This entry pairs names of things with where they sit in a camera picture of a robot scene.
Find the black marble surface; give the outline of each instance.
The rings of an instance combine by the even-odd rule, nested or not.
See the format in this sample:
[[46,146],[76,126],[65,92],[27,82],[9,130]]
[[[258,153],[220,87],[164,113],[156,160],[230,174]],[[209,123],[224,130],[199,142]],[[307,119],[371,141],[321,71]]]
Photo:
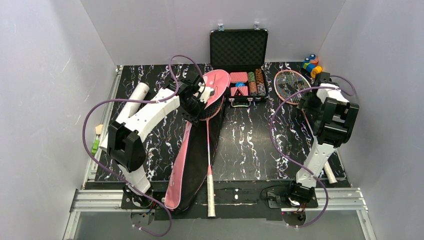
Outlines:
[[[300,167],[289,163],[274,149],[270,141],[269,121],[281,103],[273,90],[273,80],[277,72],[284,69],[300,70],[300,62],[266,62],[263,66],[268,85],[269,98],[266,102],[256,102],[250,108],[225,106],[225,119],[219,136],[218,149],[213,160],[215,181],[275,180],[292,179]],[[202,71],[209,72],[209,64],[199,65]],[[195,70],[191,64],[173,65],[178,78],[187,77]],[[139,82],[150,87],[146,100],[154,97],[165,79],[169,78],[167,65],[124,66],[116,98],[129,98]],[[114,120],[123,108],[124,102],[115,103],[111,119]],[[178,110],[170,113],[157,125],[145,141],[146,173],[151,181],[167,181],[173,162],[183,140],[185,120]],[[296,108],[285,105],[274,124],[273,137],[282,152],[303,163],[313,143],[312,134],[303,115]],[[100,161],[109,169],[123,175],[116,163],[106,153],[101,153]],[[339,157],[334,153],[329,158],[336,178],[346,178]],[[326,179],[324,171],[320,178]],[[116,182],[115,177],[98,168],[95,180]]]

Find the pink badminton racket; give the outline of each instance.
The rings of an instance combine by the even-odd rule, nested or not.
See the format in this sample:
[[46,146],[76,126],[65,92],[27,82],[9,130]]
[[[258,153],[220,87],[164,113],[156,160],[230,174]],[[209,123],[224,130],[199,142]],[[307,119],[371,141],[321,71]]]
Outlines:
[[206,135],[207,135],[207,216],[215,217],[215,198],[214,198],[214,177],[212,176],[211,165],[211,146],[209,141],[209,120],[215,117],[221,110],[224,102],[224,95],[218,98],[209,105],[200,117],[201,121],[206,121]]

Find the pink racket bag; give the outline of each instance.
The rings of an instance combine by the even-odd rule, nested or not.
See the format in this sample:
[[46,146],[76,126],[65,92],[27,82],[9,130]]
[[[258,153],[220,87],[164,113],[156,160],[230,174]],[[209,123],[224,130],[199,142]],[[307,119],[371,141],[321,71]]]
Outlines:
[[[203,79],[208,87],[214,89],[206,108],[224,94],[228,94],[230,75],[224,70],[213,70]],[[224,108],[209,120],[210,158],[213,161],[217,151],[220,131],[224,121]],[[208,143],[206,121],[197,126],[187,122],[178,155],[173,164],[165,195],[165,206],[176,211],[186,210],[195,199],[208,173]]]

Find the white wall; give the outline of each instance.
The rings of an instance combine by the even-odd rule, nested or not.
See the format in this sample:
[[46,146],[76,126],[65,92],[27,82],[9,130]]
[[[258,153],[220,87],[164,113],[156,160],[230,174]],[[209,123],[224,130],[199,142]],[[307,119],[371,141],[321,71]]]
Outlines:
[[267,61],[303,60],[323,44],[345,0],[82,0],[116,65],[209,63],[209,32],[269,30]]
[[423,13],[421,0],[347,0],[318,54],[357,89],[341,158],[378,239],[424,235]]
[[62,239],[115,66],[79,0],[2,1],[0,65],[0,239]]

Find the red racket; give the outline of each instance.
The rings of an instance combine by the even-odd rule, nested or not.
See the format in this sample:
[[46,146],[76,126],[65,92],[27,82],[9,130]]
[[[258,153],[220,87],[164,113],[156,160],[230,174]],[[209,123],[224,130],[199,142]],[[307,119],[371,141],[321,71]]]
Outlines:
[[[297,71],[282,70],[274,77],[274,89],[281,100],[285,100],[298,91],[310,87],[311,85],[306,78]],[[298,94],[290,101],[287,101],[287,103],[291,105],[298,105],[301,99],[302,95]]]
[[201,116],[201,121],[206,121],[206,135],[207,135],[207,216],[215,217],[215,198],[214,198],[214,177],[212,176],[212,165],[211,165],[211,146],[209,141],[209,120],[215,117],[221,110],[224,103],[224,95],[218,98],[209,105]]

